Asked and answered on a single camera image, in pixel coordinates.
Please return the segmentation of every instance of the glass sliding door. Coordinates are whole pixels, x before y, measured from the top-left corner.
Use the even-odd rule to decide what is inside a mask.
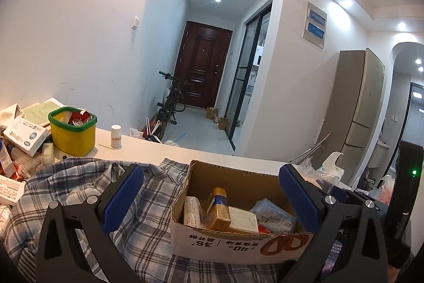
[[[234,150],[253,90],[253,85],[249,85],[252,84],[252,66],[255,66],[254,77],[256,78],[257,68],[262,57],[262,52],[260,52],[260,57],[258,54],[258,50],[260,51],[258,42],[261,38],[263,47],[270,14],[271,6],[267,7],[246,25],[243,45],[225,112],[225,118],[228,119],[225,131]]]

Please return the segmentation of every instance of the plaid cloth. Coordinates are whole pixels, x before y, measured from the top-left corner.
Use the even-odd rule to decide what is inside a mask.
[[[36,253],[45,210],[52,200],[78,204],[100,195],[132,162],[70,158],[31,177],[12,210],[5,247],[28,280],[35,282]],[[171,255],[171,206],[184,186],[188,165],[165,159],[140,164],[145,183],[111,239],[141,282],[279,282],[283,264],[229,265]],[[78,238],[93,273],[106,280],[82,232]]]

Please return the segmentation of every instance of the brown door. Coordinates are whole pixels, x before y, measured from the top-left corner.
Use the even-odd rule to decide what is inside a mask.
[[[183,90],[187,105],[201,108],[215,105],[232,33],[187,21],[174,73],[194,85]]]

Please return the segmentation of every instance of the white box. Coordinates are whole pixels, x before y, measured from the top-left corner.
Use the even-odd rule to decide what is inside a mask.
[[[228,204],[250,210],[258,200],[268,198],[294,213],[279,185],[277,176],[231,169],[192,161],[183,191],[171,211],[171,252],[181,257],[227,264],[273,264],[296,260],[302,255],[313,234],[297,223],[291,234],[238,234],[185,226],[186,195],[197,197],[202,208],[216,186],[226,190]]]
[[[3,134],[20,150],[32,157],[49,135],[49,131],[17,116]]]
[[[24,194],[24,182],[18,182],[0,175],[0,204],[14,207]]]

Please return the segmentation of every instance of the doorway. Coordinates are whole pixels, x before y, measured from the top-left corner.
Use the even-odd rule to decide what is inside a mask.
[[[232,31],[187,21],[174,75],[193,87],[183,90],[187,105],[215,106]]]
[[[240,137],[262,59],[271,6],[246,24],[243,45],[225,111],[225,118],[228,119],[225,132],[234,150]]]

